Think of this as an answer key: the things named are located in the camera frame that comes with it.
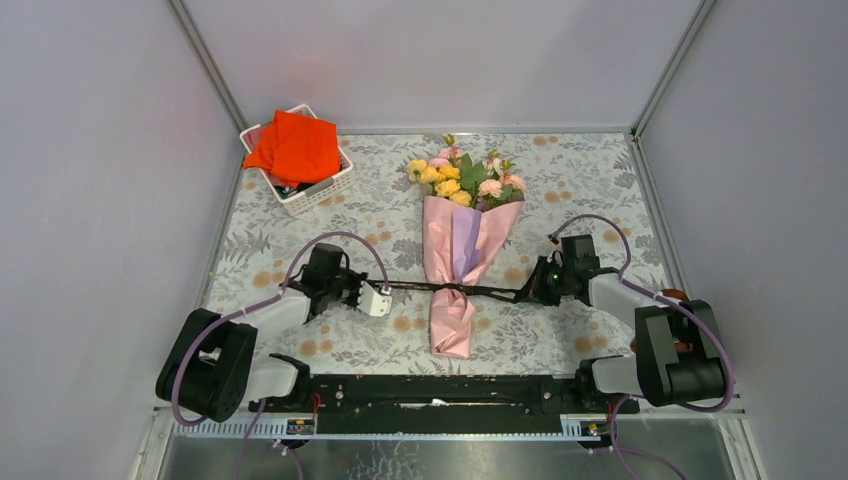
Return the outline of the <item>pink white rose stems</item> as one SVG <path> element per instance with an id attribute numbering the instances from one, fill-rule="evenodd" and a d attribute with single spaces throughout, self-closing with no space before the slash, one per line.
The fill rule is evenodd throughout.
<path id="1" fill-rule="evenodd" d="M 454 165 L 459 169 L 460 186 L 451 195 L 455 203 L 485 212 L 525 199 L 525 181 L 513 172 L 513 163 L 497 150 L 491 150 L 480 161 L 464 154 Z"/>

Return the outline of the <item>yellow flower stem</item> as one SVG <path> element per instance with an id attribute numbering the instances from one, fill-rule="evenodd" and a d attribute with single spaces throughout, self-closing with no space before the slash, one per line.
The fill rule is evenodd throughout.
<path id="1" fill-rule="evenodd" d="M 406 172 L 409 180 L 422 185 L 427 195 L 447 199 L 463 207 L 472 206 L 471 192 L 461 185 L 461 170 L 450 159 L 414 159 L 407 164 Z"/>

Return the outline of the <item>pink flower stem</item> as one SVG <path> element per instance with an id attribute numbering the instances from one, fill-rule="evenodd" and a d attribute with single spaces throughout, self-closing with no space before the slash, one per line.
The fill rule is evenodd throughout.
<path id="1" fill-rule="evenodd" d="M 445 147 L 433 158 L 429 160 L 429 165 L 434 168 L 442 168 L 444 166 L 455 166 L 456 162 L 462 157 L 463 153 L 456 145 L 456 139 L 452 134 L 443 136 Z"/>

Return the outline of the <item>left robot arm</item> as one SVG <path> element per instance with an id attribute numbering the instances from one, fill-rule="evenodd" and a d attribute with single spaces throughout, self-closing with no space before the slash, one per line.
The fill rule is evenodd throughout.
<path id="1" fill-rule="evenodd" d="M 339 302 L 372 315 L 391 304 L 381 286 L 350 269 L 340 247 L 317 244 L 305 265 L 275 296 L 236 312 L 193 310 L 179 332 L 155 384 L 156 396 L 223 422 L 241 406 L 253 411 L 297 411 L 312 401 L 309 366 L 294 357 L 259 355 L 262 345 L 287 330 L 303 327 Z"/>

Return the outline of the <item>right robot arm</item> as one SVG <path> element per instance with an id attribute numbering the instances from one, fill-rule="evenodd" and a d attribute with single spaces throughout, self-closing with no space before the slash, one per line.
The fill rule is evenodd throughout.
<path id="1" fill-rule="evenodd" d="M 625 355 L 584 360 L 573 386 L 575 402 L 597 412 L 616 394 L 654 406 L 684 405 L 725 396 L 728 370 L 710 327 L 709 304 L 656 294 L 602 266 L 588 235 L 564 237 L 540 257 L 516 294 L 519 303 L 557 306 L 569 298 L 607 313 L 629 326 L 634 343 Z"/>

